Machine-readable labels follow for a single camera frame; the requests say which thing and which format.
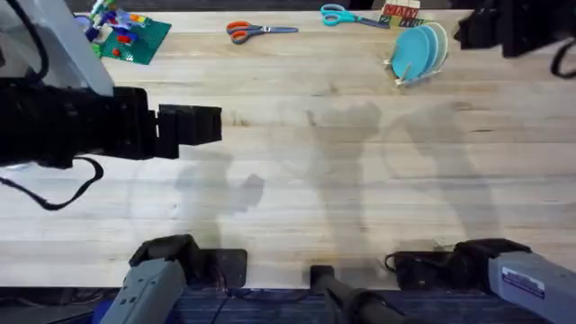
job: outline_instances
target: green lego baseplate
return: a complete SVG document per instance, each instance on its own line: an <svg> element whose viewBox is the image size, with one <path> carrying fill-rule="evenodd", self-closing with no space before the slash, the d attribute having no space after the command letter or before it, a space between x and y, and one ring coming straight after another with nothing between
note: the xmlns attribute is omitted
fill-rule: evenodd
<svg viewBox="0 0 576 324"><path fill-rule="evenodd" d="M156 54L156 50L162 44L170 27L172 27L170 23L155 22L148 18L145 28L136 26L130 29L138 35L138 39L131 45L118 42L116 40L118 34L113 31L102 45L102 55L107 58L147 65ZM113 54L114 49L120 51L120 56Z"/></svg>

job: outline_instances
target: blue-handled scissors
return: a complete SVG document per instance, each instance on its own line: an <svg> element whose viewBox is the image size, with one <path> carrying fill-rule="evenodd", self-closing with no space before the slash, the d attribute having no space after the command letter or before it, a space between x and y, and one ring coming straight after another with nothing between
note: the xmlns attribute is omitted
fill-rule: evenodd
<svg viewBox="0 0 576 324"><path fill-rule="evenodd" d="M250 22L231 22L226 26L226 32L236 45L244 44L252 36L262 35L268 32L298 32L298 28L257 26Z"/></svg>
<svg viewBox="0 0 576 324"><path fill-rule="evenodd" d="M390 28L388 23L377 22L372 19L367 19L350 13L340 4L324 4L320 8L320 12L322 13L322 21L327 26L336 26L339 23L363 23L365 25L378 28Z"/></svg>

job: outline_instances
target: scissor blade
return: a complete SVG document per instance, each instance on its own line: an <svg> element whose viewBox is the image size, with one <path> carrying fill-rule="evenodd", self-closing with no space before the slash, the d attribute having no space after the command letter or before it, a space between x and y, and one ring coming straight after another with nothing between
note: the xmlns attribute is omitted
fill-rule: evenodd
<svg viewBox="0 0 576 324"><path fill-rule="evenodd" d="M269 32L298 32L298 28L294 28L294 27L270 27Z"/></svg>
<svg viewBox="0 0 576 324"><path fill-rule="evenodd" d="M390 25L387 23L381 23L381 22L373 21L372 19L366 19L366 18L362 18L362 17L357 17L356 22L357 23L363 23L363 24L368 25L368 26L383 28L383 29L389 29L390 28Z"/></svg>

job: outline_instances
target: orange-handled scissors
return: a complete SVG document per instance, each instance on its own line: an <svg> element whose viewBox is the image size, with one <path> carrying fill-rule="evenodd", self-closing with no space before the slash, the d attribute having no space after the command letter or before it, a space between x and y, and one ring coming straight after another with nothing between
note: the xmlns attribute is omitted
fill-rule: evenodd
<svg viewBox="0 0 576 324"><path fill-rule="evenodd" d="M252 36L262 35L268 32L298 32L298 28L258 26L250 22L231 22L226 26L226 32L230 35L234 44L244 44Z"/></svg>

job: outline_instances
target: wooden tabletop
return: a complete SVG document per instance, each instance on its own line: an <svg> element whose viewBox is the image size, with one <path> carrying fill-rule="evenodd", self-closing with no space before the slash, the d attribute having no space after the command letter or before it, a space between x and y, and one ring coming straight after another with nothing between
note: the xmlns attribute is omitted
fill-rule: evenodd
<svg viewBox="0 0 576 324"><path fill-rule="evenodd" d="M465 12L425 15L451 31ZM222 107L224 140L179 160L98 157L105 179L63 211L0 188L0 285L119 286L142 241L175 233L245 248L252 287L304 287L315 264L392 286L385 254L470 238L576 270L576 87L548 72L557 46L507 60L452 41L440 75L399 89L382 64L398 28L330 28L318 12L150 16L173 24L151 65L104 64L151 106ZM234 20L300 32L237 46ZM2 173L64 201L92 170Z"/></svg>

